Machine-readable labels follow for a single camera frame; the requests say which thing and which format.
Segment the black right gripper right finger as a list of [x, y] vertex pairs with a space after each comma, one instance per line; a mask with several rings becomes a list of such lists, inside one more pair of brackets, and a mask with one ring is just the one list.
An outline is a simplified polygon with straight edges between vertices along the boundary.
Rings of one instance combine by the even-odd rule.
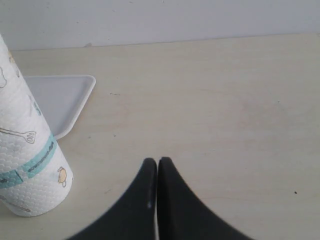
[[169, 157], [162, 157], [158, 164], [157, 224], [160, 240], [251, 239], [212, 212]]

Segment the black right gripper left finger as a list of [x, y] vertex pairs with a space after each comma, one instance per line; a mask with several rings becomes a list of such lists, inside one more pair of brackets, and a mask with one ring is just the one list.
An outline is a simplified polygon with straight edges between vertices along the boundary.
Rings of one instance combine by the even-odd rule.
[[124, 194], [91, 225], [71, 240], [154, 240], [157, 164], [152, 158], [142, 165]]

